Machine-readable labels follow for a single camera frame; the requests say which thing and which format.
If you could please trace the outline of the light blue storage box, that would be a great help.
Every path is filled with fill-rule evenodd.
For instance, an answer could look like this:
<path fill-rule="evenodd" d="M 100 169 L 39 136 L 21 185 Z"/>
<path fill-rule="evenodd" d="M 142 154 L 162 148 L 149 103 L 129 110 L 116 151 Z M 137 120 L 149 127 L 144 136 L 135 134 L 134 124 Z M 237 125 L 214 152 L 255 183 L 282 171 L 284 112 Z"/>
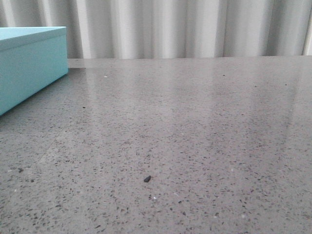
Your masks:
<path fill-rule="evenodd" d="M 0 29 L 0 113 L 68 73 L 66 27 Z"/>

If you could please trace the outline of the small black debris chip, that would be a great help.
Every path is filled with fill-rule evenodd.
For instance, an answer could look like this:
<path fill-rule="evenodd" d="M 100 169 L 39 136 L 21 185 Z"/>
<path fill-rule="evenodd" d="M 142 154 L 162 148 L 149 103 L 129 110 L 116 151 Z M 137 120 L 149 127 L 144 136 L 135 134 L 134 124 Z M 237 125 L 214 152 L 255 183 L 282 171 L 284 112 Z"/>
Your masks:
<path fill-rule="evenodd" d="M 151 180 L 151 176 L 147 176 L 146 178 L 144 178 L 144 182 L 149 182 Z"/>

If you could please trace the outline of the grey pleated curtain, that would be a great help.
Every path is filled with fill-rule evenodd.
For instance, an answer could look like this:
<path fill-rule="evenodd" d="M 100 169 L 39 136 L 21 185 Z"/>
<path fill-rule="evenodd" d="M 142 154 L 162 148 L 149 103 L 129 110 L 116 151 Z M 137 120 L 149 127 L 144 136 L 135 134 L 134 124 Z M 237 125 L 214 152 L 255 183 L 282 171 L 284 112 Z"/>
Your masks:
<path fill-rule="evenodd" d="M 3 0 L 2 27 L 65 26 L 71 59 L 309 56 L 309 0 Z"/>

